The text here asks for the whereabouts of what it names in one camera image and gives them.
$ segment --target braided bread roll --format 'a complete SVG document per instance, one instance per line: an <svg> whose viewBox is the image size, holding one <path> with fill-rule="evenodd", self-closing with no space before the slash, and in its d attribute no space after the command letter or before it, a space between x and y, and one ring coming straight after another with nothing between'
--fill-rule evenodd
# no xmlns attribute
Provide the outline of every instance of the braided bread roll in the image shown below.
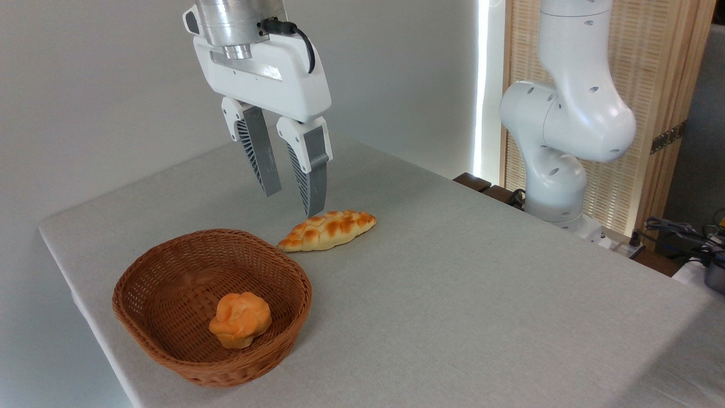
<svg viewBox="0 0 725 408"><path fill-rule="evenodd" d="M294 227L278 247L285 252L301 250L328 250L336 245L352 241L367 232L378 220L366 213L353 210L330 211L314 216Z"/></svg>

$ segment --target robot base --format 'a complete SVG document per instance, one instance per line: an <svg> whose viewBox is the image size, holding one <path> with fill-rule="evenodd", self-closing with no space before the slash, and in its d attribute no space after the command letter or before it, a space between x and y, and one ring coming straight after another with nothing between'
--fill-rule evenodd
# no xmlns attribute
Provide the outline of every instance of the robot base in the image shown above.
<svg viewBox="0 0 725 408"><path fill-rule="evenodd" d="M612 240L607 238L602 232L602 224L588 215L581 214L571 221L552 222L551 224L561 229L566 229L604 248L609 249L612 245Z"/></svg>

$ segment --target white wall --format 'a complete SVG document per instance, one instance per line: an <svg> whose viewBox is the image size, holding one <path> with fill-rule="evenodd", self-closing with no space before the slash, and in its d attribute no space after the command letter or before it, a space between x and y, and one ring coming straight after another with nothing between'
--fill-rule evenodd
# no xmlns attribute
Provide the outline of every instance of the white wall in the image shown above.
<svg viewBox="0 0 725 408"><path fill-rule="evenodd" d="M2 407L129 404L36 228L228 143L181 25L189 5L0 3ZM325 65L333 132L448 177L471 169L475 0L287 6Z"/></svg>

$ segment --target metal cylinder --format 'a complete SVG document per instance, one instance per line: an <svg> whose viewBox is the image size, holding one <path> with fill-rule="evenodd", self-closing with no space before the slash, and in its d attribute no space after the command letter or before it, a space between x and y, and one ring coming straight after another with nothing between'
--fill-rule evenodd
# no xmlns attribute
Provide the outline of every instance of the metal cylinder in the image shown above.
<svg viewBox="0 0 725 408"><path fill-rule="evenodd" d="M196 7L209 44L224 47L227 56L236 59L251 56L245 45L266 39L259 22L286 20L283 0L196 0Z"/></svg>

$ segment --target metal hinge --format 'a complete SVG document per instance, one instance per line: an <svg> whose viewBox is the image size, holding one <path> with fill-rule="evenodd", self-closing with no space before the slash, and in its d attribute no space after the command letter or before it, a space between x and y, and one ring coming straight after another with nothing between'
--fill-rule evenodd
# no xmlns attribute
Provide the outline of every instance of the metal hinge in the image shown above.
<svg viewBox="0 0 725 408"><path fill-rule="evenodd" d="M658 150L664 149L670 144L673 144L677 139L681 138L686 125L687 121L683 121L679 125L654 138L652 140L652 148L650 149L650 154L653 154Z"/></svg>

